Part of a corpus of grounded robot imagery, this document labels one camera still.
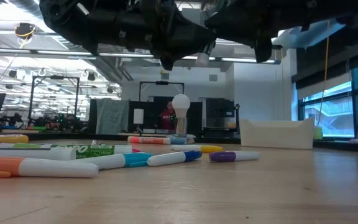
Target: white marker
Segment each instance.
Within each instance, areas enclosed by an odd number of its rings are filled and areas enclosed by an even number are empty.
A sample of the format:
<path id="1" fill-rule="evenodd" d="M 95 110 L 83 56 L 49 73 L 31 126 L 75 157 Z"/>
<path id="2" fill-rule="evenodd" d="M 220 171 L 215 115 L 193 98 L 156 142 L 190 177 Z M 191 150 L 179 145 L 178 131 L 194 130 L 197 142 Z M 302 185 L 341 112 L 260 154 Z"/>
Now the white marker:
<path id="1" fill-rule="evenodd" d="M 71 162 L 92 163 L 99 167 L 99 170 L 115 169 L 122 167 L 147 166 L 147 159 L 152 156 L 149 153 L 138 152 L 132 154 L 116 154 L 111 156 L 99 156 L 85 159 L 76 159 Z"/>
<path id="2" fill-rule="evenodd" d="M 73 148 L 0 149 L 0 157 L 20 157 L 69 161 L 76 158 L 76 152 Z"/>
<path id="3" fill-rule="evenodd" d="M 149 166 L 164 166 L 180 162 L 190 162 L 202 156 L 201 151 L 173 152 L 152 156 L 147 160 Z"/>
<path id="4" fill-rule="evenodd" d="M 23 177 L 96 177 L 99 170 L 90 163 L 0 157 L 0 172 Z"/>

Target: yellow cable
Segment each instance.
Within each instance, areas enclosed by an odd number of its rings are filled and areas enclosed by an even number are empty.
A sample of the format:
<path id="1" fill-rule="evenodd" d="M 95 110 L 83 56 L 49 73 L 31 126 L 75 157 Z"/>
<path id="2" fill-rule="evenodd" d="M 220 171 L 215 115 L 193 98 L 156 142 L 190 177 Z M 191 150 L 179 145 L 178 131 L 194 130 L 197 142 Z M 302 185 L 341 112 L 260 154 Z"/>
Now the yellow cable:
<path id="1" fill-rule="evenodd" d="M 318 115 L 317 126 L 319 126 L 320 120 L 321 120 L 321 110 L 323 109 L 323 102 L 324 102 L 324 91 L 326 89 L 327 69 L 328 69 L 328 52 L 329 52 L 329 21 L 327 23 L 326 65 L 325 65 L 325 69 L 324 69 L 323 94 L 321 96 L 320 113 Z"/>
<path id="2" fill-rule="evenodd" d="M 16 36 L 18 36 L 18 37 L 25 37 L 25 36 L 28 36 L 28 35 L 31 35 L 31 34 L 33 34 L 34 32 L 35 32 L 35 28 L 36 27 L 34 27 L 34 29 L 32 29 L 32 31 L 30 31 L 30 32 L 28 32 L 28 33 L 26 33 L 26 34 L 16 34 Z"/>

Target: light bulb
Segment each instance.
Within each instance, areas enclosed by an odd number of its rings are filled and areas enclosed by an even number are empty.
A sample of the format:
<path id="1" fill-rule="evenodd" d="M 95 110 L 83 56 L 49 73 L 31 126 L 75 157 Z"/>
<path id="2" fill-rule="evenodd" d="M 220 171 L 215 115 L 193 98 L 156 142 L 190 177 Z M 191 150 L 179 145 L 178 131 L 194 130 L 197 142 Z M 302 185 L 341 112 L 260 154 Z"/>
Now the light bulb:
<path id="1" fill-rule="evenodd" d="M 173 98 L 172 106 L 177 118 L 186 118 L 187 110 L 190 107 L 190 99 L 184 94 L 179 94 Z"/>

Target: blue marker cap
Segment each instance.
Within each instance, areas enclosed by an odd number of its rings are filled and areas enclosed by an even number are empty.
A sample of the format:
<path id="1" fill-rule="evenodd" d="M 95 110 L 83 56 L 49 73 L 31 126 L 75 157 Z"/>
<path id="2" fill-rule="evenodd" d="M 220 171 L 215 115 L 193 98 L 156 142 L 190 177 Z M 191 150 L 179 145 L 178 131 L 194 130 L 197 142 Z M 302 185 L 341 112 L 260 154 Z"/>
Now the blue marker cap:
<path id="1" fill-rule="evenodd" d="M 185 162 L 196 160 L 203 155 L 203 153 L 201 151 L 185 151 L 183 153 L 185 153 L 185 155 L 186 155 Z"/>
<path id="2" fill-rule="evenodd" d="M 125 167 L 147 166 L 147 159 L 152 156 L 150 153 L 138 152 L 123 154 L 125 157 Z"/>
<path id="3" fill-rule="evenodd" d="M 171 138 L 171 144 L 187 144 L 187 138 Z"/>

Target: wooden table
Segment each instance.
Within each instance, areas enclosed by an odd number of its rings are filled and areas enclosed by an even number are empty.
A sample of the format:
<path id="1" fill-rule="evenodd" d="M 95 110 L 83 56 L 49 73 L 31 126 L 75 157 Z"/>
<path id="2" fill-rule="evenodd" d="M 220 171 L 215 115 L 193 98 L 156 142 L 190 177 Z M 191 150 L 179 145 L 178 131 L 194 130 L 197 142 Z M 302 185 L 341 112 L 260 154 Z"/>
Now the wooden table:
<path id="1" fill-rule="evenodd" d="M 0 179 L 0 223 L 358 223 L 358 153 L 224 147 L 262 157 L 211 163 L 205 154 L 186 164 L 105 170 L 95 179 Z"/>

